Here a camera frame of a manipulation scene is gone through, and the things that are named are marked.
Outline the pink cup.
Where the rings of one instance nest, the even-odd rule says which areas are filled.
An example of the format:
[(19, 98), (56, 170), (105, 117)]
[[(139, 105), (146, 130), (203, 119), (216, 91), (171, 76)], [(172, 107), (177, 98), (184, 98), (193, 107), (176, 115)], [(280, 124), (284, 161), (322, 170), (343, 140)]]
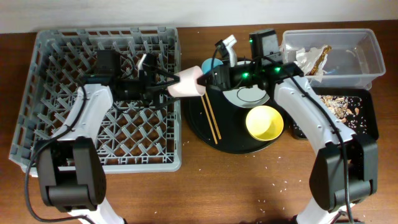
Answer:
[(206, 87), (197, 82), (198, 78), (203, 76), (202, 69), (199, 66), (182, 70), (175, 75), (179, 77), (179, 82), (167, 87), (167, 91), (172, 97), (182, 98), (205, 94)]

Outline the yellow bowl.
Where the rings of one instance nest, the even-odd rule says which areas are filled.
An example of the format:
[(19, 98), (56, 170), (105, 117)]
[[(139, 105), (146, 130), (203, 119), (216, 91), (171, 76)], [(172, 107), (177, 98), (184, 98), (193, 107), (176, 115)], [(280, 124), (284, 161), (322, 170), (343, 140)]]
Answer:
[(282, 115), (271, 106), (252, 108), (245, 119), (246, 129), (251, 137), (258, 141), (272, 141), (284, 131)]

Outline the light blue cup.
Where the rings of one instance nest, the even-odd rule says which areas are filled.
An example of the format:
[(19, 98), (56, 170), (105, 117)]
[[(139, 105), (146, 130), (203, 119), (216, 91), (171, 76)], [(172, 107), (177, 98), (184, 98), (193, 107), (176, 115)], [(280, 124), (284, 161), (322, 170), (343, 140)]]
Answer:
[(202, 63), (201, 70), (202, 70), (202, 72), (204, 74), (206, 74), (206, 73), (208, 73), (211, 70), (212, 67), (215, 68), (215, 67), (217, 67), (219, 65), (222, 65), (222, 64), (223, 64), (223, 62), (220, 59), (208, 58)]

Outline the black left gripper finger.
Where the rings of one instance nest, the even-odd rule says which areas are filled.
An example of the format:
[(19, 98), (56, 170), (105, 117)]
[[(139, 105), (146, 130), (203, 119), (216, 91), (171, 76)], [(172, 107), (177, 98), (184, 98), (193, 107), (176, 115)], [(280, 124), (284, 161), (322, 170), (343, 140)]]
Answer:
[(165, 70), (161, 70), (159, 68), (155, 68), (154, 71), (156, 74), (165, 78), (165, 81), (157, 83), (157, 86), (171, 86), (180, 82), (180, 77), (176, 74), (166, 72)]
[(180, 98), (174, 98), (166, 94), (156, 93), (153, 98), (153, 106), (155, 109), (162, 109), (168, 105), (172, 105), (180, 100)]

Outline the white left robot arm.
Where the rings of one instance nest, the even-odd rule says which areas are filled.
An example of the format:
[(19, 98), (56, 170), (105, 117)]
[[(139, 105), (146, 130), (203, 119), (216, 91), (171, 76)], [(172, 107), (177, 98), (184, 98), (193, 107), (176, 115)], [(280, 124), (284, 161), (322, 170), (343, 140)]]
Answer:
[(157, 109), (163, 108), (159, 95), (180, 77), (159, 68), (154, 55), (145, 54), (138, 62), (138, 78), (131, 79), (122, 75), (121, 57), (115, 50), (97, 51), (95, 72), (83, 77), (66, 120), (50, 139), (35, 145), (27, 169), (37, 169), (43, 203), (70, 214), (67, 218), (38, 216), (25, 185), (25, 202), (36, 220), (125, 223), (106, 199), (106, 175), (95, 147), (101, 123), (115, 101), (152, 101)]

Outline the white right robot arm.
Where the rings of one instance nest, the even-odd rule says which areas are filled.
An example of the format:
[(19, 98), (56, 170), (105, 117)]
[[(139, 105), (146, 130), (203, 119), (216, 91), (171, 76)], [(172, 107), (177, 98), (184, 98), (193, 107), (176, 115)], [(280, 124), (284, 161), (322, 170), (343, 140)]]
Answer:
[(174, 98), (203, 96), (206, 89), (230, 91), (257, 86), (280, 106), (306, 135), (316, 155), (309, 184), (312, 198), (295, 217), (296, 223), (333, 223), (340, 215), (352, 215), (353, 205), (377, 191), (378, 149), (367, 134), (357, 134), (321, 102), (303, 71), (284, 63), (276, 32), (250, 33), (252, 59), (240, 65), (228, 37), (216, 50), (229, 62), (212, 65), (203, 73), (192, 67), (168, 75), (161, 86)]

